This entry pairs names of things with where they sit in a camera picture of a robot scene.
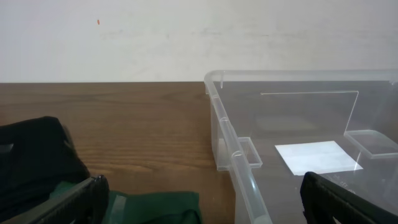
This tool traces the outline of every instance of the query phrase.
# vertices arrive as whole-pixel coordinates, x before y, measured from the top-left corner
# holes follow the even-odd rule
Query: transparent plastic container
[[[302,175],[275,146],[334,141],[362,169],[323,177],[398,215],[397,71],[214,71],[205,77],[217,169],[235,223],[306,223]]]

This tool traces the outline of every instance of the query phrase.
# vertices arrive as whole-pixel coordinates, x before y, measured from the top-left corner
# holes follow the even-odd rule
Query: brown wooden surface
[[[92,175],[127,194],[190,190],[205,223],[233,223],[229,174],[216,171],[203,83],[0,84],[0,125],[55,116]]]

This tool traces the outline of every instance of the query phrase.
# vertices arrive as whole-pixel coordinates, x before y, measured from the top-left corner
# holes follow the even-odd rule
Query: green cloth
[[[60,183],[50,194],[58,197],[75,184]],[[128,195],[110,191],[102,224],[201,224],[199,194],[162,192]]]

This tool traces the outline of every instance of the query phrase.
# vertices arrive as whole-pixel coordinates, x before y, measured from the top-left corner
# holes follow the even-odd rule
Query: wall
[[[2,0],[0,31],[0,82],[398,68],[396,0]]]

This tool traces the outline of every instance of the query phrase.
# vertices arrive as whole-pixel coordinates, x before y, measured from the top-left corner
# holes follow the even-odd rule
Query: white sticky note
[[[362,169],[334,141],[288,144],[275,147],[294,175],[304,175],[308,171],[326,174]]]

